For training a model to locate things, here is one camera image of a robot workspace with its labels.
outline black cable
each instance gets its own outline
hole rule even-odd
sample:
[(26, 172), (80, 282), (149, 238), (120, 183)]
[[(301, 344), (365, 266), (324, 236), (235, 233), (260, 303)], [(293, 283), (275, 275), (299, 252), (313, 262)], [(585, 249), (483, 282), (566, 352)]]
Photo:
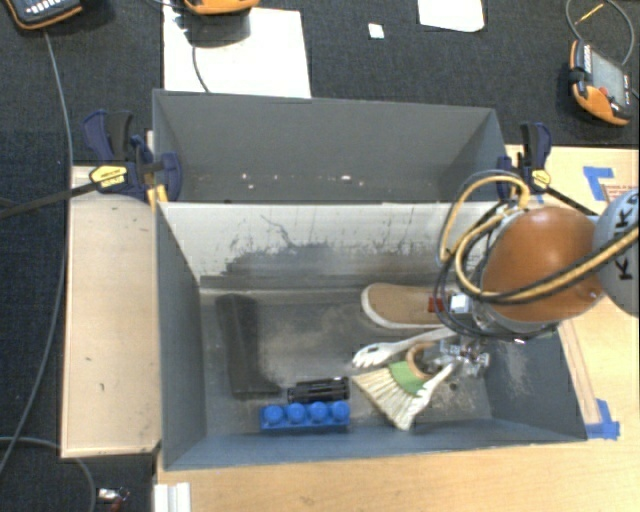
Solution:
[[(25, 444), (25, 445), (31, 445), (31, 446), (42, 446), (45, 448), (51, 448), (52, 450), (55, 450), (56, 452), (60, 450), (60, 446), (58, 446), (56, 443), (52, 443), (51, 441), (46, 441), (45, 439), (38, 439), (36, 437), (18, 437), (15, 438), (13, 436), (11, 437), (0, 437), (0, 443), (10, 443), (11, 444)], [(87, 481), (87, 485), (89, 487), (89, 506), (87, 507), (88, 512), (93, 512), (93, 510), (95, 510), (95, 506), (96, 506), (96, 499), (97, 499), (97, 493), (96, 493), (96, 484), (95, 481), (93, 479), (93, 476), (91, 475), (91, 471), (89, 471), (89, 468), (87, 467), (87, 465), (82, 462), (80, 459), (70, 459), (70, 461), (72, 461), (73, 463), (75, 463), (84, 473), (85, 479)]]
[[(469, 243), (468, 250), (465, 251), (465, 255), (464, 255), (464, 260), (465, 261), (468, 258), (469, 254), (471, 253), (471, 251), (473, 250), (473, 247), (475, 245), (477, 245), (483, 238), (488, 236), (488, 234), (489, 233), (484, 233), (484, 234), (478, 235), (477, 237), (475, 237)], [(484, 268), (484, 265), (486, 264), (487, 259), (488, 259), (488, 256), (485, 254), (484, 258), (481, 260), (481, 262), (476, 267), (475, 278), (476, 278), (477, 281), (480, 280), (480, 276), (482, 274), (482, 270)], [(443, 298), (446, 298), (447, 276), (448, 276), (452, 266), (453, 266), (453, 258), (450, 258), (447, 261), (447, 263), (443, 266), (440, 274), (438, 275), (437, 282), (436, 282), (436, 287), (435, 287), (435, 291), (434, 291), (434, 300), (436, 301), (436, 304), (438, 304), (438, 299), (440, 299), (441, 301), (443, 301), (443, 303), (446, 304), (446, 301), (444, 301)], [(552, 332), (553, 330), (555, 330), (555, 328), (556, 328), (556, 323), (555, 322), (550, 322), (547, 325), (545, 325), (544, 327), (542, 327), (541, 329), (537, 329), (535, 331), (531, 331), (531, 332), (527, 332), (527, 333), (509, 333), (506, 330), (505, 331), (486, 331), (486, 330), (481, 330), (481, 329), (478, 329), (476, 327), (473, 327), (471, 325), (468, 325), (468, 324), (465, 324), (465, 323), (461, 322), (447, 308), (444, 308), (443, 311), (439, 310), (439, 308), (436, 308), (436, 315), (438, 316), (440, 321), (443, 323), (443, 325), (445, 325), (446, 327), (448, 327), (452, 331), (457, 332), (458, 334), (462, 334), (462, 335), (468, 336), (468, 337), (485, 339), (485, 340), (486, 339), (496, 339), (496, 340), (505, 341), (505, 342), (508, 342), (508, 343), (513, 343), (514, 341), (516, 341), (516, 339), (517, 340), (529, 340), (529, 339), (532, 339), (532, 338), (536, 338), (538, 336), (542, 336), (542, 335), (548, 334), (548, 333)]]
[[(482, 179), (484, 177), (488, 177), (488, 176), (509, 176), (512, 178), (516, 178), (519, 180), (522, 180), (522, 178), (520, 176), (518, 176), (516, 173), (511, 172), (511, 171), (504, 171), (502, 169), (491, 169), (491, 170), (487, 170), (487, 171), (478, 171), (473, 173), (471, 176), (469, 176), (466, 180), (464, 180), (464, 182), (462, 183), (462, 185), (460, 185), (458, 187), (458, 190), (456, 190), (456, 193), (454, 195), (454, 198), (452, 199), (451, 203), (455, 204), (459, 201), (460, 197), (462, 197), (462, 194), (464, 194), (465, 190), (467, 188), (469, 188), (475, 181)], [(479, 226), (483, 221), (489, 220), (489, 218), (493, 215), (493, 213), (495, 213), (496, 209), (503, 204), (507, 204), (507, 201), (501, 201), (499, 204), (495, 205), (493, 209), (489, 210), (489, 212), (485, 213), (482, 218), (476, 222), (474, 224), (474, 228)], [(444, 219), (444, 223), (443, 226), (447, 226), (447, 224), (449, 223), (449, 220), (451, 219), (451, 215), (453, 213), (453, 208), (450, 208), (446, 218)], [(438, 235), (438, 252), (436, 252), (436, 263), (438, 265), (442, 265), (442, 261), (440, 259), (440, 247), (442, 247), (442, 239), (444, 236), (444, 229), (440, 231), (440, 234)]]
[[(74, 157), (73, 157), (73, 140), (71, 137), (71, 125), (69, 123), (69, 113), (68, 113), (68, 109), (67, 109), (67, 104), (64, 98), (64, 92), (62, 89), (62, 84), (60, 81), (60, 73), (58, 71), (58, 65), (56, 63), (56, 59), (55, 59), (55, 55), (53, 53), (53, 48), (51, 46), (51, 40), (49, 39), (49, 35), (47, 34), (46, 31), (43, 31), (44, 34), (44, 39), (47, 43), (47, 49), (49, 51), (49, 58), (51, 60), (51, 65), (53, 68), (53, 73), (55, 76), (55, 80), (56, 80), (56, 86), (58, 89), (58, 96), (60, 98), (60, 105), (62, 107), (62, 113), (63, 113), (63, 117), (64, 117), (64, 124), (65, 124), (65, 133), (67, 136), (67, 147), (68, 147), (68, 153), (69, 153), (69, 171), (72, 171), (73, 169), (73, 161), (74, 161)], [(67, 263), (67, 251), (68, 251), (68, 240), (66, 238), (65, 235), (65, 240), (64, 240), (64, 248), (63, 248), (63, 252), (62, 252), (62, 261), (60, 263), (60, 273), (59, 273), (59, 277), (58, 277), (58, 285), (56, 288), (56, 295), (55, 295), (55, 301), (54, 301), (54, 307), (53, 307), (53, 312), (51, 315), (51, 322), (49, 325), (49, 333), (47, 335), (47, 341), (45, 343), (45, 349), (44, 349), (44, 353), (42, 356), (42, 360), (40, 361), (40, 368), (38, 370), (38, 373), (36, 375), (36, 379), (35, 382), (33, 384), (33, 387), (31, 388), (31, 394), (29, 396), (29, 400), (27, 401), (27, 405), (25, 406), (23, 412), (22, 412), (22, 416), (20, 418), (20, 421), (18, 422), (18, 426), (14, 432), (14, 434), (12, 436), (3, 436), (0, 437), (0, 441), (1, 442), (8, 442), (9, 446), (7, 447), (7, 451), (4, 454), (4, 457), (2, 458), (2, 461), (0, 462), (0, 477), (2, 476), (2, 473), (4, 472), (7, 463), (9, 462), (9, 458), (11, 457), (11, 454), (14, 451), (14, 448), (16, 447), (16, 445), (18, 443), (21, 444), (33, 444), (33, 445), (38, 445), (38, 446), (45, 446), (45, 447), (49, 447), (49, 448), (53, 448), (55, 450), (58, 449), (58, 445), (56, 445), (55, 443), (52, 443), (51, 441), (46, 441), (44, 439), (37, 439), (37, 438), (33, 438), (33, 437), (22, 437), (22, 429), (24, 428), (24, 425), (27, 421), (27, 418), (29, 417), (29, 414), (31, 412), (31, 409), (33, 408), (33, 404), (35, 402), (36, 396), (38, 394), (38, 391), (40, 389), (40, 385), (42, 384), (42, 379), (44, 377), (44, 373), (47, 367), (47, 363), (49, 361), (49, 356), (51, 353), (51, 348), (53, 347), (53, 342), (55, 340), (55, 330), (56, 330), (56, 325), (57, 325), (57, 320), (58, 320), (58, 315), (60, 313), (60, 308), (61, 308), (61, 304), (62, 304), (62, 297), (64, 295), (64, 284), (65, 284), (65, 270), (66, 270), (66, 263)], [(88, 507), (88, 511), (92, 512), (95, 509), (95, 503), (96, 503), (96, 486), (93, 480), (93, 477), (91, 476), (91, 473), (89, 472), (89, 469), (87, 468), (87, 466), (77, 460), (74, 459), (74, 461), (76, 462), (76, 464), (78, 464), (80, 466), (80, 468), (82, 469), (82, 471), (85, 474), (85, 477), (87, 479), (87, 484), (89, 485), (90, 488), (90, 502), (89, 502), (89, 507)]]
[[(467, 180), (465, 180), (463, 186), (460, 187), (460, 189), (458, 190), (458, 192), (456, 193), (456, 198), (454, 200), (457, 201), (457, 199), (461, 196), (462, 192), (464, 191), (464, 189), (467, 187), (467, 185), (469, 185), (470, 183), (472, 183), (473, 181), (475, 181), (477, 178), (479, 178), (480, 176), (474, 174), (472, 176), (470, 176)], [(495, 212), (502, 206), (504, 206), (507, 202), (502, 200), (499, 201), (498, 203), (496, 203), (492, 208), (490, 208), (487, 212), (485, 212), (485, 214), (478, 219), (473, 226), (471, 227), (471, 229), (475, 229), (476, 227), (484, 224), (487, 220), (489, 220), (494, 214)], [(445, 220), (445, 225), (448, 222), (448, 219), (451, 216), (451, 210), (449, 211), (449, 214), (447, 215), (447, 218)], [(473, 249), (473, 247), (475, 246), (475, 244), (481, 239), (484, 238), (484, 236), (488, 235), (489, 232), (483, 234), (483, 235), (479, 235), (478, 237), (476, 237), (468, 246), (467, 246), (467, 254), (469, 254), (471, 252), (471, 250)], [(455, 259), (455, 252), (453, 254), (450, 254), (450, 257), (446, 260), (446, 262), (444, 263), (440, 263), (441, 264), (441, 269), (440, 272), (438, 273), (438, 276), (436, 278), (436, 285), (434, 287), (434, 302), (435, 304), (444, 304), (445, 307), (443, 308), (443, 310), (440, 310), (440, 308), (436, 307), (435, 308), (435, 312), (436, 315), (438, 316), (438, 319), (440, 320), (440, 322), (442, 322), (442, 324), (446, 327), (448, 327), (449, 329), (451, 329), (452, 331), (457, 332), (458, 334), (462, 334), (464, 336), (468, 336), (468, 337), (476, 337), (476, 338), (493, 338), (493, 333), (487, 333), (485, 331), (481, 331), (479, 329), (476, 329), (468, 324), (465, 324), (463, 322), (461, 322), (460, 320), (458, 320), (455, 315), (453, 315), (451, 313), (451, 311), (449, 310), (449, 308), (446, 306), (447, 304), (447, 291), (446, 291), (446, 285), (447, 285), (447, 278), (448, 275), (450, 273), (451, 267), (453, 266), (453, 261)]]
[(575, 210), (579, 211), (583, 215), (586, 215), (587, 217), (597, 217), (598, 216), (598, 214), (596, 212), (594, 212), (593, 210), (591, 210), (591, 209), (587, 208), (586, 206), (580, 204), (579, 202), (571, 199), (569, 196), (565, 196), (562, 192), (560, 192), (559, 190), (556, 190), (555, 188), (547, 187), (545, 189), (545, 193), (549, 194), (551, 197), (555, 197), (559, 201), (562, 201), (567, 206), (571, 206), (571, 208), (574, 208)]
[[(571, 30), (571, 32), (573, 32), (573, 35), (577, 39), (584, 40), (584, 38), (578, 32), (578, 29), (576, 28), (575, 23), (571, 19), (571, 15), (569, 14), (569, 8), (571, 7), (572, 2), (573, 0), (567, 0), (565, 4), (565, 10), (564, 10), (565, 18), (567, 19), (567, 24), (569, 25), (569, 29)], [(621, 65), (624, 66), (631, 58), (631, 54), (633, 53), (633, 47), (635, 46), (636, 35), (635, 35), (635, 30), (633, 28), (633, 22), (631, 21), (627, 13), (624, 12), (622, 7), (620, 7), (613, 0), (603, 0), (603, 3), (611, 5), (611, 7), (613, 7), (616, 11), (618, 11), (620, 15), (624, 18), (624, 21), (626, 22), (627, 27), (629, 28), (629, 37), (630, 37), (629, 49), (627, 50), (627, 53), (624, 56), (624, 59), (622, 59), (621, 61)]]
[(561, 268), (560, 270), (549, 274), (548, 276), (545, 276), (544, 278), (538, 279), (537, 281), (534, 281), (533, 283), (530, 283), (526, 286), (522, 286), (520, 288), (514, 289), (514, 290), (509, 290), (508, 292), (503, 292), (503, 293), (498, 293), (496, 295), (491, 295), (491, 296), (483, 296), (477, 293), (474, 293), (468, 289), (466, 289), (461, 283), (460, 284), (460, 288), (464, 290), (465, 294), (469, 295), (472, 299), (478, 300), (480, 302), (487, 302), (490, 304), (502, 304), (502, 305), (515, 305), (515, 304), (529, 304), (531, 302), (535, 302), (538, 301), (540, 299), (543, 299), (545, 297), (549, 297), (555, 293), (557, 293), (560, 290), (564, 290), (566, 288), (569, 288), (571, 286), (573, 286), (574, 284), (582, 281), (583, 279), (585, 279), (586, 276), (591, 275), (595, 272), (597, 272), (598, 270), (600, 270), (602, 267), (604, 267), (605, 265), (609, 264), (611, 261), (613, 261), (614, 259), (616, 259), (618, 256), (620, 256), (621, 254), (623, 254), (625, 251), (627, 251), (629, 249), (629, 247), (631, 245), (633, 245), (634, 243), (637, 243), (637, 241), (631, 242), (631, 244), (619, 249), (618, 251), (616, 251), (614, 254), (612, 254), (609, 258), (605, 259), (602, 263), (600, 263), (599, 265), (596, 265), (593, 269), (589, 270), (586, 274), (574, 277), (573, 279), (569, 280), (567, 283), (558, 286), (556, 288), (553, 288), (547, 292), (544, 293), (540, 293), (540, 294), (536, 294), (534, 297), (528, 297), (526, 299), (511, 299), (511, 297), (513, 297), (514, 295), (518, 295), (520, 293), (523, 292), (527, 292), (537, 286), (549, 283), (559, 277), (564, 276), (565, 274), (567, 274), (568, 272), (574, 270), (577, 266), (586, 263), (587, 261), (593, 259), (594, 257), (598, 256), (600, 253), (602, 253), (603, 251), (606, 251), (608, 248), (610, 248), (612, 245), (616, 244), (621, 238), (623, 238), (624, 236), (628, 235), (633, 229), (638, 227), (638, 222), (636, 221), (634, 224), (632, 224), (627, 230), (625, 230), (624, 232), (622, 232), (619, 236), (612, 238), (611, 240), (609, 240), (606, 244), (604, 244), (602, 247), (599, 247), (593, 251), (591, 251), (589, 254), (586, 254), (585, 256), (582, 256), (581, 258), (577, 259), (576, 261), (570, 263), (569, 265)]
[(200, 74), (200, 68), (198, 67), (198, 61), (196, 59), (196, 46), (195, 45), (193, 45), (191, 47), (191, 60), (193, 61), (193, 69), (196, 72), (196, 76), (198, 77), (198, 81), (200, 82), (200, 85), (204, 89), (204, 92), (211, 93), (211, 91), (207, 87), (207, 84), (205, 83), (204, 79), (202, 78), (202, 75)]
[(72, 189), (63, 190), (61, 192), (56, 192), (55, 194), (48, 195), (46, 197), (42, 197), (40, 199), (35, 199), (33, 201), (29, 201), (27, 203), (16, 204), (15, 206), (11, 206), (6, 210), (0, 212), (0, 220), (5, 220), (10, 217), (14, 217), (16, 215), (20, 215), (22, 213), (28, 213), (43, 206), (48, 206), (50, 204), (57, 203), (59, 201), (66, 201), (71, 199), (72, 197), (78, 197), (83, 194), (87, 194), (89, 192), (94, 192), (97, 188), (95, 183), (87, 183), (86, 185), (81, 185), (79, 187), (75, 187)]

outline dark carpet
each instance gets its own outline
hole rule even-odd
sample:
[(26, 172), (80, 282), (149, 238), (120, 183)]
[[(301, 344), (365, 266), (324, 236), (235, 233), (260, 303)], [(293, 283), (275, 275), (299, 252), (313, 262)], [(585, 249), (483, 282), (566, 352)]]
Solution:
[[(581, 2), (574, 3), (580, 10)], [(639, 26), (640, 2), (619, 3)], [(135, 115), (132, 132), (144, 133), (152, 123), (151, 90), (162, 85), (157, 8), (147, 0), (94, 4), (49, 29), (77, 162), (93, 159), (79, 132), (86, 115), (98, 108), (127, 109)], [(569, 96), (572, 38), (563, 0), (488, 0), (488, 26), (475, 34), (419, 25), (415, 0), (262, 5), (302, 12), (314, 96), (492, 107), (507, 143), (521, 142), (520, 122), (542, 121), (557, 145), (638, 146), (637, 113), (629, 126), (610, 127), (585, 116)], [(23, 202), (65, 187), (68, 154), (45, 41), (39, 33), (20, 32), (5, 11), (0, 8), (0, 197)], [(368, 23), (382, 24), (385, 39), (370, 39)], [(624, 55), (627, 29), (617, 14), (603, 10), (581, 30), (611, 57)], [(629, 66), (637, 88), (637, 45)], [(64, 233), (62, 204), (0, 222), (0, 436), (14, 432), (37, 372)], [(59, 439), (62, 332), (61, 313), (44, 384), (24, 430), (52, 441)], [(125, 485), (133, 497), (128, 510), (149, 510), (151, 457), (88, 462), (98, 487)], [(18, 448), (0, 479), (2, 511), (85, 510), (87, 497), (80, 471), (45, 449)]]

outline white card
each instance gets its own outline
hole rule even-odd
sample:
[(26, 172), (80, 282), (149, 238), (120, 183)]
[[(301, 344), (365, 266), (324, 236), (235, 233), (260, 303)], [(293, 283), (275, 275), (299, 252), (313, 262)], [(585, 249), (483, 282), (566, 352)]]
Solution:
[(371, 39), (384, 39), (384, 29), (377, 23), (369, 23), (369, 37)]
[(482, 0), (418, 0), (418, 12), (422, 25), (459, 32), (484, 27)]

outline green object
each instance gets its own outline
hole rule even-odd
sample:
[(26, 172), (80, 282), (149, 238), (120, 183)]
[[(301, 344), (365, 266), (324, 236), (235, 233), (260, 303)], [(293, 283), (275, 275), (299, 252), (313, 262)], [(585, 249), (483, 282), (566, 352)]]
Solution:
[(393, 376), (393, 380), (407, 393), (417, 395), (418, 391), (424, 386), (425, 381), (414, 375), (406, 361), (391, 363), (389, 365), (389, 371)]

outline white brush bristles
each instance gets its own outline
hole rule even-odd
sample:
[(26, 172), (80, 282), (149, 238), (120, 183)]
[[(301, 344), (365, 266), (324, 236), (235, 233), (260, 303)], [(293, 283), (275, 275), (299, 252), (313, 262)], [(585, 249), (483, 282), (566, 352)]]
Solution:
[(400, 430), (409, 430), (416, 413), (410, 413), (415, 395), (396, 382), (389, 368), (382, 368), (353, 377), (353, 382)]

